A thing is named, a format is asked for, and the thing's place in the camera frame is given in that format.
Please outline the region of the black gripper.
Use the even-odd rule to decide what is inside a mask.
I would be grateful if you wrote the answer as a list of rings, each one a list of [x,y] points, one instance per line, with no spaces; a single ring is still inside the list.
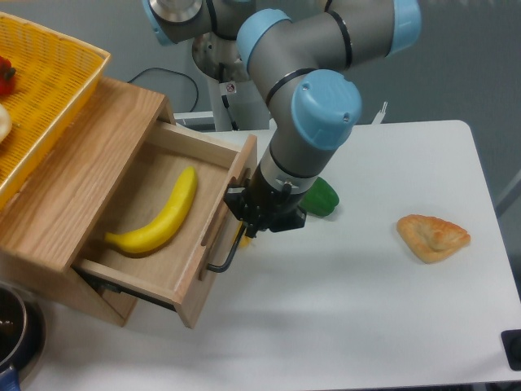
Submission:
[[[229,185],[223,200],[235,218],[243,222],[244,235],[255,238],[259,231],[282,232],[303,228],[306,212],[299,206],[304,194],[292,194],[289,184],[276,190],[257,167],[245,185]]]

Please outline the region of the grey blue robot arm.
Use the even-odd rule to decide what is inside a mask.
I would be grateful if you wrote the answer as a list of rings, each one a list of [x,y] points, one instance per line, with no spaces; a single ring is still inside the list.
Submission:
[[[240,236],[301,228],[300,201],[361,116],[349,68],[412,46],[422,28],[416,1],[322,1],[295,22],[253,1],[146,1],[155,35],[179,43],[212,33],[233,42],[277,129],[252,178],[224,200]]]

